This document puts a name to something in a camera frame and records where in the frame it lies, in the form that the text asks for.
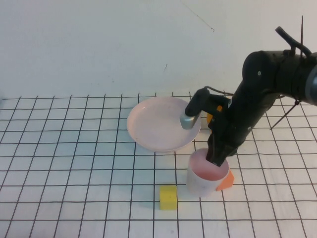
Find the cable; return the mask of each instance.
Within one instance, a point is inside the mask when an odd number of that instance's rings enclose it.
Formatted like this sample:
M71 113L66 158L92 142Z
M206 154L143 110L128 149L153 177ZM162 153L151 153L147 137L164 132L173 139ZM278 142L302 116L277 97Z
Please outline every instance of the cable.
M205 86L205 88L208 88L208 89L210 89L210 90L213 90L213 91L215 91L215 92L217 92L217 93L221 93L221 94L223 94L223 95L233 96L233 93L227 93L227 92L225 92L225 91L220 91L220 90L215 89L215 88L210 87L210 86ZM276 99L280 99L280 98L284 98L284 97L285 97L285 96L281 95L281 96L277 96Z
M215 89L215 88L212 88L212 87L210 87L210 86L206 86L205 88L208 88L208 89L210 89L210 90L213 90L213 91L215 91L215 92L217 92L217 93L221 93L221 94L224 94L224 95L233 96L233 93L227 93L227 92L225 92L225 91L220 91L220 90Z

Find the plate rim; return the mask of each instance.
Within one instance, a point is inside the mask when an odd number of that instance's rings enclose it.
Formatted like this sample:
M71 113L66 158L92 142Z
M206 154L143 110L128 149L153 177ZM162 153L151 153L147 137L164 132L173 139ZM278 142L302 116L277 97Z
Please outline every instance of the plate rim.
M175 147L175 148L173 148L173 149L166 149L166 150L153 149L153 148L150 148L150 147L144 145L143 143L140 143L139 140L136 140L136 139L131 135L131 126L129 126L129 123L128 123L128 122L129 122L129 120L131 120L131 115L133 114L133 112L136 111L138 107L141 107L144 102L148 102L149 100L159 100L159 99L173 99L173 100L179 100L179 101L188 103L188 102L186 102L185 100L180 99L180 98L177 98L177 97L174 97L174 96L165 96L165 97L164 97L164 96L154 96L154 97L150 97L150 98L148 98L148 99L145 99L145 100L143 100L142 102L138 103L138 104L131 110L131 112L129 113L129 116L128 116L128 118L127 118L127 130L128 130L128 133L129 133L130 137L134 140L135 143L137 143L137 144L139 144L140 146L144 147L145 149L148 149L148 150L153 151L153 152L170 152L170 151L180 150L180 149L186 147L187 145L189 145L190 143L192 143L193 140L195 140L195 138L197 137L197 135L198 135L198 133L200 132L201 127L202 127L202 125L201 125L201 120L199 120L199 121L196 122L196 123L199 124L199 126L197 127L197 133L194 134L195 136L193 137L193 139L192 139L191 141L189 141L187 144L185 144L185 145L183 145L183 146L180 146L180 147Z

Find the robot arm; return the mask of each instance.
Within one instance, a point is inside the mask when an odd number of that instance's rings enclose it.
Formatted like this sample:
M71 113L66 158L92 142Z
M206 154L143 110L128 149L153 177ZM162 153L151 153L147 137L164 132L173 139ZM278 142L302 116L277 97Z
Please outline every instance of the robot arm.
M211 94L208 87L202 88L180 118L183 128L190 129L201 111L213 116L208 125L212 133L206 159L217 166L237 152L279 95L317 105L317 53L312 54L281 27L276 32L291 50L251 53L243 65L243 80L231 100ZM296 48L305 56L295 54Z

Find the white table surface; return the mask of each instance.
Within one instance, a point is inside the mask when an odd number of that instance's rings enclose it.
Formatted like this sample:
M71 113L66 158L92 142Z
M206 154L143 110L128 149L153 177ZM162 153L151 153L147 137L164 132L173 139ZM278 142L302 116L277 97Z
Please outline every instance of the white table surface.
M200 199L186 168L207 147L206 119L189 146L154 154L126 130L146 98L4 99L0 238L317 237L317 107L297 106L271 131L294 103L276 100L228 158L233 187ZM163 184L177 184L177 211L159 209Z

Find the yellow cube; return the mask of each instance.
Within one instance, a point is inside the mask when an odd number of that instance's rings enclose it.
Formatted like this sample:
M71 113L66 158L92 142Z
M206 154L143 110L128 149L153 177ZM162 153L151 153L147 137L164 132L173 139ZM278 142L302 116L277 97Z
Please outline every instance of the yellow cube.
M159 187L159 208L161 210L177 209L177 186L161 186Z

